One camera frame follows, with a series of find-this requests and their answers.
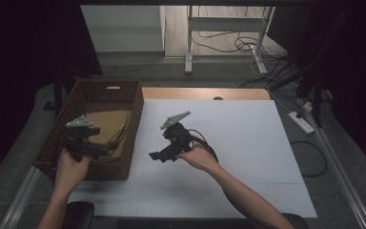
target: wooden panel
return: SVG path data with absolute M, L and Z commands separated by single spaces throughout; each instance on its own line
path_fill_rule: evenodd
M 214 99 L 225 100 L 270 100 L 264 89 L 222 88 L 142 88 L 144 98 L 152 99 Z

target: forearm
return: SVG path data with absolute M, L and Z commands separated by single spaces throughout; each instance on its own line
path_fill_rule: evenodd
M 53 192 L 49 206 L 40 221 L 39 229 L 61 228 L 67 211 L 69 194 Z
M 247 214 L 280 229 L 293 228 L 270 202 L 230 175 L 220 165 L 210 168 L 207 173 Z

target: person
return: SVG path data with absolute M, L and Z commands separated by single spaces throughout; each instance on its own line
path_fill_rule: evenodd
M 245 214 L 253 216 L 275 228 L 293 229 L 292 224 L 273 205 L 256 191 L 229 174 L 213 156 L 198 142 L 193 142 L 188 153 L 176 156 L 187 161 L 194 168 L 208 173 L 222 187 Z M 88 172 L 90 158 L 84 157 L 79 163 L 74 161 L 67 150 L 59 157 L 54 189 L 49 206 L 39 229 L 60 228 L 65 216 L 66 205 L 72 190 L 84 179 Z M 254 222 L 254 228 L 264 228 Z

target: power outlet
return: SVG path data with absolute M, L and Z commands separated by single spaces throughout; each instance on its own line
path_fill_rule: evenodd
M 288 117 L 292 119 L 296 123 L 296 125 L 298 125 L 302 129 L 302 131 L 305 132 L 305 134 L 310 135 L 312 132 L 315 131 L 315 129 L 304 120 L 304 118 L 296 117 L 296 112 L 289 113 Z

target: wicker basket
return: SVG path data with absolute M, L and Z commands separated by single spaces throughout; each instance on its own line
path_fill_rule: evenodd
M 121 157 L 106 162 L 92 161 L 85 180 L 128 179 L 143 106 L 144 97 L 139 80 L 77 81 L 33 166 L 51 178 L 52 156 L 59 154 L 65 144 L 69 131 L 64 127 L 69 121 L 88 113 L 128 110 L 131 111 L 131 117 Z

